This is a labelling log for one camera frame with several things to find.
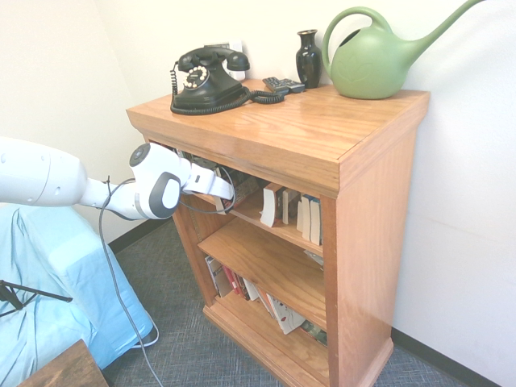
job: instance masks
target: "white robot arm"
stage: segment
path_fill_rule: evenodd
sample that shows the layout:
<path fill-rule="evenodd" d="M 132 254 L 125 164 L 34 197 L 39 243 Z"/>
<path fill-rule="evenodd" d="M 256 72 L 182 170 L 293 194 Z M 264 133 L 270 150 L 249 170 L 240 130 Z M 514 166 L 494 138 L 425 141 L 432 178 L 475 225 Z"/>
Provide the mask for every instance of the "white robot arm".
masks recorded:
<path fill-rule="evenodd" d="M 0 202 L 102 208 L 116 189 L 106 209 L 127 219 L 164 219 L 174 213 L 181 193 L 233 198 L 233 187 L 214 171 L 158 144 L 139 146 L 129 165 L 135 181 L 117 188 L 88 178 L 81 161 L 66 152 L 0 137 Z"/>

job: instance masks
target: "bookshelf top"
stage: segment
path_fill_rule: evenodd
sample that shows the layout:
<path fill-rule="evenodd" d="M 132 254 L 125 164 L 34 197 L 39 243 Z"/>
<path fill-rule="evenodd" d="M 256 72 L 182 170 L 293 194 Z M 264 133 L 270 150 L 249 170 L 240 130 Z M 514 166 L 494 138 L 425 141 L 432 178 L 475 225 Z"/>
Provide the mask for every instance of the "bookshelf top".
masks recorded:
<path fill-rule="evenodd" d="M 265 89 L 259 80 L 244 85 Z M 429 97 L 428 92 L 402 90 L 384 100 L 357 100 L 324 85 L 289 94 L 276 105 L 247 102 L 217 114 L 173 114 L 170 95 L 132 107 L 127 114 L 146 140 L 308 194 L 336 198 L 361 165 L 417 127 Z"/>

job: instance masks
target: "green watering can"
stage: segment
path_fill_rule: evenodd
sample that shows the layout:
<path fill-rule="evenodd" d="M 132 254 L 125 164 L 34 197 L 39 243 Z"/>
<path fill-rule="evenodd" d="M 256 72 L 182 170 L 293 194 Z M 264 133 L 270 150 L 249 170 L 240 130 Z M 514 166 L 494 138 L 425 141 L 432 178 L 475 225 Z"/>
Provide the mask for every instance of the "green watering can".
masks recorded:
<path fill-rule="evenodd" d="M 466 10 L 484 0 L 468 0 L 432 33 L 419 40 L 395 36 L 378 12 L 357 6 L 338 14 L 327 28 L 322 42 L 322 62 L 335 88 L 346 97 L 382 99 L 399 91 L 410 66 Z M 352 32 L 337 48 L 330 64 L 328 44 L 335 26 L 346 16 L 361 14 L 372 19 L 369 27 Z"/>

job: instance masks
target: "blue cloth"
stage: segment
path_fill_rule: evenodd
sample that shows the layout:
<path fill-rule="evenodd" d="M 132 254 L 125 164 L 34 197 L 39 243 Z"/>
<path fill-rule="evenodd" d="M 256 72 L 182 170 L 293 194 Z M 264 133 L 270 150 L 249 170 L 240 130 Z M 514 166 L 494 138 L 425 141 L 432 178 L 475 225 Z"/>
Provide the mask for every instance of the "blue cloth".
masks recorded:
<path fill-rule="evenodd" d="M 121 297 L 142 337 L 152 322 L 108 253 Z M 101 241 L 70 207 L 0 207 L 0 280 L 73 298 L 37 296 L 0 318 L 0 385 L 16 386 L 83 339 L 100 368 L 136 342 L 116 297 Z M 21 302 L 31 293 L 16 290 Z M 0 314 L 13 307 L 0 301 Z"/>

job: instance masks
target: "remote control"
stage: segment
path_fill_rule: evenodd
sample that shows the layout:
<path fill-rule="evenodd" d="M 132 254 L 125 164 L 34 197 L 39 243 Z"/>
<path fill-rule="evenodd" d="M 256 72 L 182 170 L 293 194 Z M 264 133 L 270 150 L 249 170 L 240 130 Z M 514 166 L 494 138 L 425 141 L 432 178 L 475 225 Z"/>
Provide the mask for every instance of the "remote control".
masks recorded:
<path fill-rule="evenodd" d="M 267 89 L 273 91 L 274 93 L 279 93 L 282 95 L 286 95 L 289 93 L 301 93 L 302 91 L 305 91 L 304 84 L 292 81 L 288 78 L 279 80 L 276 77 L 269 77 L 264 78 L 262 81 L 267 86 Z"/>

